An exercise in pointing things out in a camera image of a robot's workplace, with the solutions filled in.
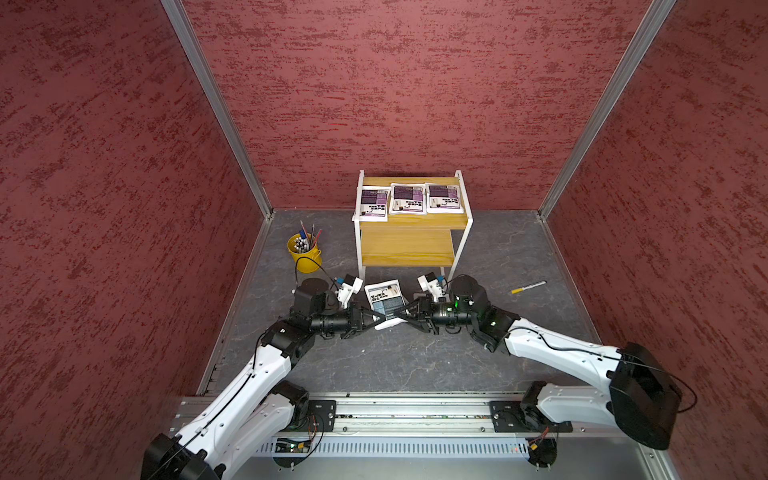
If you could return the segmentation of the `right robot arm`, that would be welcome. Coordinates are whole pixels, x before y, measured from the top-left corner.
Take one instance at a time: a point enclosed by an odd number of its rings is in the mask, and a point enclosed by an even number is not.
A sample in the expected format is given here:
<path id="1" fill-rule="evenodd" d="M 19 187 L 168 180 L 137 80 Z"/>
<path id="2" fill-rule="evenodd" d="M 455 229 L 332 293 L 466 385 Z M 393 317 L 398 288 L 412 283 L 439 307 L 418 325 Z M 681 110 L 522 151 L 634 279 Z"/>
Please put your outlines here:
<path id="1" fill-rule="evenodd" d="M 521 409 L 533 429 L 572 421 L 602 424 L 651 449 L 670 446 L 682 411 L 681 382 L 642 345 L 599 345 L 546 329 L 493 305 L 485 288 L 466 275 L 449 282 L 444 295 L 427 293 L 394 315 L 426 333 L 467 327 L 471 338 L 490 352 L 504 347 L 512 356 L 582 381 L 576 388 L 532 384 Z"/>

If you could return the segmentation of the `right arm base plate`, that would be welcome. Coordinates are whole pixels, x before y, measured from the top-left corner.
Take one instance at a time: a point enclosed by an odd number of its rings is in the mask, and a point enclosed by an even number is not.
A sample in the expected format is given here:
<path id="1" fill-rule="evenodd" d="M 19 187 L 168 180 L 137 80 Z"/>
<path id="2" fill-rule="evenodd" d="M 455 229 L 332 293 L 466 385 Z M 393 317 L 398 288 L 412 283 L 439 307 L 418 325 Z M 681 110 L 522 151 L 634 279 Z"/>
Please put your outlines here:
<path id="1" fill-rule="evenodd" d="M 490 418 L 496 433 L 572 433 L 570 421 L 555 422 L 536 406 L 522 401 L 491 401 Z"/>

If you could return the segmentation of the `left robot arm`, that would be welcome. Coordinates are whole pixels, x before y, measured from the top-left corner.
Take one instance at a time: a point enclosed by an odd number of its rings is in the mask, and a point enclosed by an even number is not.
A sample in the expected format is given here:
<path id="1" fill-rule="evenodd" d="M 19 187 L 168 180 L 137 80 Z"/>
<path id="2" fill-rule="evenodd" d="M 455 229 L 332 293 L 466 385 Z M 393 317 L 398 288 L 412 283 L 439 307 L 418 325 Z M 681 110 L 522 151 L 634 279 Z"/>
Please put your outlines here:
<path id="1" fill-rule="evenodd" d="M 308 392 L 286 377 L 317 337 L 352 338 L 385 315 L 353 301 L 363 286 L 351 275 L 335 287 L 317 278 L 294 292 L 287 318 L 270 326 L 252 358 L 202 413 L 173 436 L 158 435 L 144 453 L 143 479 L 230 479 L 274 435 L 307 433 L 296 450 L 312 454 L 334 426 L 335 404 L 311 404 Z"/>

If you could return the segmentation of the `purple coffee bag bottom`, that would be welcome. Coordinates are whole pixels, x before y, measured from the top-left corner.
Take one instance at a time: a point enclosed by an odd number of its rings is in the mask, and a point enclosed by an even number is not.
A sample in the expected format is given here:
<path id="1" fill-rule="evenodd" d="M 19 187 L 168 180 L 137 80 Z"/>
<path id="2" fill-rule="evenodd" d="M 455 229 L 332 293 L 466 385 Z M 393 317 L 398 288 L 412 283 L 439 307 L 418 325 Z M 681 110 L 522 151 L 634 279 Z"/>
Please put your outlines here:
<path id="1" fill-rule="evenodd" d="M 427 183 L 425 189 L 427 193 L 426 210 L 428 214 L 464 213 L 459 185 Z"/>

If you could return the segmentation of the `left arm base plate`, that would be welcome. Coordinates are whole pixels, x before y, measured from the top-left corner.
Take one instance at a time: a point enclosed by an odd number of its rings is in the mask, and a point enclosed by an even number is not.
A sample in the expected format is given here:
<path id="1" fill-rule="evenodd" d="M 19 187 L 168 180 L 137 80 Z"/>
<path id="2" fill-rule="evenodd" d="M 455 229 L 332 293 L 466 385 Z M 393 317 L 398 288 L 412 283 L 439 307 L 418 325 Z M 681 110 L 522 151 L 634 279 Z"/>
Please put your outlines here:
<path id="1" fill-rule="evenodd" d="M 337 402 L 335 400 L 306 400 L 295 408 L 287 430 L 314 433 L 334 429 Z"/>

